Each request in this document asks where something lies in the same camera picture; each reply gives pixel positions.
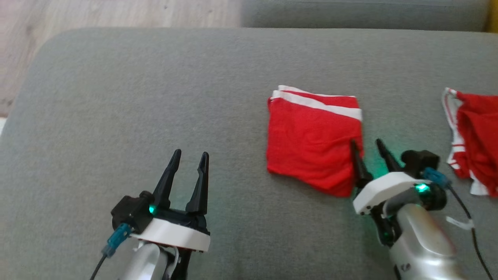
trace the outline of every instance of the white cable tag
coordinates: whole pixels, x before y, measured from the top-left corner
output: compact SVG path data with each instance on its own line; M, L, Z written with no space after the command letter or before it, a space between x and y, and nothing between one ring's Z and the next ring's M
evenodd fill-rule
M469 220L468 223L462 223L453 219L452 217L446 216L446 221L464 230L471 230L474 228L474 222L472 221L472 219Z

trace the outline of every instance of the yellow object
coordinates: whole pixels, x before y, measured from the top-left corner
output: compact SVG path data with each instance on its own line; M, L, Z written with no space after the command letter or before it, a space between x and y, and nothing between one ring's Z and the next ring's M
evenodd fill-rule
M491 0L488 32L498 33L498 0Z

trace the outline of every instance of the gray sofa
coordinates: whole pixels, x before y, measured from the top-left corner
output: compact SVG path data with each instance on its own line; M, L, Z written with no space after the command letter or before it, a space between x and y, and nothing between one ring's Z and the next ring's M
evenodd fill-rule
M452 134L447 86L498 88L498 36L356 29L84 29L46 43L0 138L2 279L88 279L124 195L153 190L183 150L171 192L183 209L210 153L212 242L192 256L189 279L394 279L373 222L352 200L315 191L265 168L267 99L279 84L356 95L367 166L386 172L374 140L393 153L442 158ZM498 274L498 201L469 194L440 170L473 214L481 251ZM471 235L445 221L465 215L449 197L432 213L469 279L486 276ZM98 279L127 266L129 240Z
M243 0L246 27L482 31L489 0Z

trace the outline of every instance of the red cloth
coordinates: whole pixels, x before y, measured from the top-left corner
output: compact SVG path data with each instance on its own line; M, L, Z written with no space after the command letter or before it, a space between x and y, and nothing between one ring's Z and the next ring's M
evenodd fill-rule
M459 177L475 177L486 187L487 194L498 197L498 96L464 94L452 89L445 94L447 115L452 98L458 100L456 112L449 115L448 121L456 125L456 138L463 139L453 144L452 159L456 164L450 165Z
M279 86L268 99L268 109L268 172L295 177L327 194L350 196L351 139L363 151L356 97Z

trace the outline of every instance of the blue cable connector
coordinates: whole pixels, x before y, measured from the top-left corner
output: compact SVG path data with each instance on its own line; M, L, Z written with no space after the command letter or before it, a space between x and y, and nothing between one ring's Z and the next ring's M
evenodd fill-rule
M112 257L119 245L130 236L131 232L131 227L128 224L120 224L111 237L107 239L107 245L101 250L102 254L107 258Z
M431 167L427 167L424 169L422 177L424 177L424 179L433 181L444 189L447 189L448 185L451 184L451 181L448 180L448 178L444 174Z

